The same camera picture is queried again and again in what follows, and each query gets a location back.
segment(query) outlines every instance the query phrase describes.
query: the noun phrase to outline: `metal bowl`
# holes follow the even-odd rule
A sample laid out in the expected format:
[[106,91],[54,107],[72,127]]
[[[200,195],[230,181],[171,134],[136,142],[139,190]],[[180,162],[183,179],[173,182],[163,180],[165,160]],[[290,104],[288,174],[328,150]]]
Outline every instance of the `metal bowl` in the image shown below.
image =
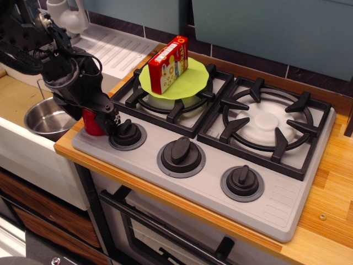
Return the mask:
[[76,121],[63,111],[53,100],[45,99],[31,107],[25,117],[24,125],[34,134],[56,142]]

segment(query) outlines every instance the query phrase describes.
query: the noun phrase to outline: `red cup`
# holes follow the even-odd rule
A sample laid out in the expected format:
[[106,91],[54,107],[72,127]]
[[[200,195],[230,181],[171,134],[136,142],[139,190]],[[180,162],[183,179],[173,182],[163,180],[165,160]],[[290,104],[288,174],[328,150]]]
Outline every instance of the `red cup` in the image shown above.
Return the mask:
[[105,133],[102,131],[102,129],[95,122],[95,120],[94,120],[95,116],[96,116],[96,114],[93,112],[90,112],[89,110],[86,110],[86,109],[82,110],[82,117],[83,117],[85,131],[89,135],[93,135],[93,136],[105,135]]

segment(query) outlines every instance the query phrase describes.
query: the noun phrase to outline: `red box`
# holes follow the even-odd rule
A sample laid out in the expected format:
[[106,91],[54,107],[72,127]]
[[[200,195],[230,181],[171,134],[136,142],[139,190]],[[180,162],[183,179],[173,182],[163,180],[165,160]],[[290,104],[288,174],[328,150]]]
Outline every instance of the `red box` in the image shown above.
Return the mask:
[[176,36],[148,62],[152,91],[163,94],[187,68],[188,39]]

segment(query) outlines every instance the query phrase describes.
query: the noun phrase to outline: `burner grate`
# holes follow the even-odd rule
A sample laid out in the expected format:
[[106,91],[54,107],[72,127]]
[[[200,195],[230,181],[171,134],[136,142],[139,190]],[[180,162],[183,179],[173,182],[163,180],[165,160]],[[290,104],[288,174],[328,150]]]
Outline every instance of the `burner grate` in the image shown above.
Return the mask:
[[[178,134],[194,138],[200,130],[202,122],[207,119],[209,113],[216,105],[216,102],[234,82],[233,74],[222,72],[213,64],[209,64],[206,69],[210,74],[210,79],[206,87],[196,95],[200,100],[191,106],[186,107],[182,99],[175,100],[174,107],[170,110],[157,108],[146,102],[144,98],[148,95],[148,92],[145,92],[141,88],[138,78],[142,68],[133,73],[133,77],[112,96],[111,101],[117,107],[118,111],[122,113],[145,120]],[[214,92],[214,80],[224,81],[224,84],[217,92]],[[190,126],[185,126],[179,122],[179,118],[183,114],[201,109],[204,105],[206,106],[205,109],[202,110],[201,115]]]
[[[240,87],[245,87],[246,89],[239,92]],[[305,123],[287,120],[286,123],[289,126],[302,133],[300,137],[297,137],[291,143],[288,142],[278,127],[274,129],[275,145],[254,143],[238,133],[240,129],[247,126],[250,122],[249,117],[229,120],[231,110],[241,110],[245,113],[249,110],[249,106],[240,101],[242,98],[248,96],[251,97],[252,101],[255,103],[260,104],[263,96],[266,94],[270,96],[271,100],[279,102],[280,104],[283,101],[286,102],[288,106],[285,108],[285,112],[298,112],[305,117]],[[312,115],[314,109],[321,113],[319,120],[315,117],[314,121]],[[197,140],[302,181],[330,109],[331,104],[311,98],[308,92],[303,92],[300,95],[276,87],[267,86],[262,78],[251,81],[238,77],[235,84],[225,93],[224,97],[218,102],[217,106],[210,114],[209,119],[201,128]],[[219,116],[222,117],[224,129],[219,135],[213,135],[212,126]],[[301,168],[293,167],[282,161],[282,157],[289,150],[298,149],[304,144],[308,144],[309,148],[306,154],[304,154],[306,158]]]

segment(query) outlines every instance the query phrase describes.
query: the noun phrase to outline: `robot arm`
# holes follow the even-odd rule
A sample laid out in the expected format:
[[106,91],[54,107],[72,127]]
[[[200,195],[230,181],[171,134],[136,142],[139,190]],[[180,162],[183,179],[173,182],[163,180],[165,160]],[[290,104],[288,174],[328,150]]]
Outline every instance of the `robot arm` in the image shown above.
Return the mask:
[[120,123],[119,113],[101,91],[100,61],[71,46],[65,28],[32,1],[0,0],[0,62],[26,75],[41,74],[55,102],[76,120],[82,109],[89,110],[106,135]]

